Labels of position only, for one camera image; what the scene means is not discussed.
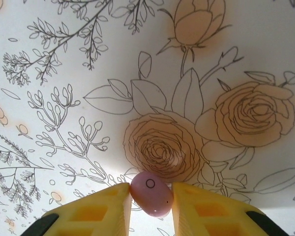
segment pink wireless earbud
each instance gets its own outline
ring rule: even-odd
[[[158,176],[146,171],[133,178],[130,193],[143,211],[155,217],[166,216],[174,201],[172,191],[166,183]]]

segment floral wallpaper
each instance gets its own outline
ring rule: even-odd
[[[295,0],[0,0],[0,236],[142,170],[295,235]]]

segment rectangular hole in yellow plastic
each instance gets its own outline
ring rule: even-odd
[[[228,212],[222,205],[217,203],[206,203],[195,205],[196,211],[200,217],[213,217],[213,216],[227,216]]]
[[[57,236],[91,236],[93,229],[61,230]]]
[[[107,206],[83,206],[75,212],[70,221],[101,221],[107,209]]]
[[[249,236],[239,224],[206,224],[210,236]]]

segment black rubber edge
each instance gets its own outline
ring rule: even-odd
[[[46,215],[36,220],[21,236],[43,236],[58,218],[55,213]]]
[[[248,211],[246,214],[269,236],[289,236],[266,215],[255,211]]]

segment rose illustration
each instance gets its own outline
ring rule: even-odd
[[[184,53],[181,60],[181,78],[184,75],[188,52],[192,53],[194,60],[194,48],[204,47],[205,41],[230,26],[222,26],[225,0],[180,0],[174,16],[166,9],[160,9],[160,11],[171,17],[175,36],[170,37],[169,42],[157,54],[169,48],[181,48]]]
[[[180,0],[174,18],[175,36],[182,45],[196,46],[212,37],[221,27],[224,0]]]
[[[204,138],[230,147],[262,147],[280,139],[294,126],[295,111],[287,88],[249,82],[216,101],[196,122]]]
[[[125,156],[165,182],[187,181],[204,165],[202,138],[187,119],[173,112],[161,113],[130,122],[123,141]]]

